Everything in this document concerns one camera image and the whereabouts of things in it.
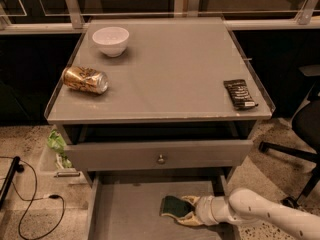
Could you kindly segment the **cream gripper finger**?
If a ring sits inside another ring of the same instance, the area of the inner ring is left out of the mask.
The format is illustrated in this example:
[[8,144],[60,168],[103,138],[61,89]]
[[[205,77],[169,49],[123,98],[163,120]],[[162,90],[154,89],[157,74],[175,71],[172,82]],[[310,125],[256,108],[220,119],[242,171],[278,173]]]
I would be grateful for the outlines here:
[[187,195],[187,196],[182,196],[182,200],[190,203],[191,205],[195,206],[196,203],[199,201],[200,197],[199,196],[192,196],[192,195]]
[[189,212],[183,217],[177,217],[176,221],[184,226],[197,227],[203,225],[203,222],[196,216],[194,212]]

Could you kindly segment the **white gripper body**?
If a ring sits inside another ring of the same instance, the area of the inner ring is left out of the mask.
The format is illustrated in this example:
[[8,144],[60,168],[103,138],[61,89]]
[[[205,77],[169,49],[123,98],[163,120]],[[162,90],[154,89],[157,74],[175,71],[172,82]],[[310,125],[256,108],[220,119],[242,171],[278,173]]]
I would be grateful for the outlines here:
[[212,201],[212,196],[202,196],[196,202],[195,216],[202,225],[211,226],[214,224],[214,217],[211,210]]

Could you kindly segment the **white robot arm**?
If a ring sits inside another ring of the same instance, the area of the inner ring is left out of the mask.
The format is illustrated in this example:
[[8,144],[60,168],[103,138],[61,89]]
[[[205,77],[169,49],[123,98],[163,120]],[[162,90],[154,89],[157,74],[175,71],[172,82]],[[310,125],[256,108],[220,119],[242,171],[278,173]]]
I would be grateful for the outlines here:
[[256,192],[234,189],[228,196],[184,196],[194,211],[176,217],[185,226],[212,226],[226,222],[243,225],[257,220],[275,225],[297,240],[320,240],[320,217],[271,202]]

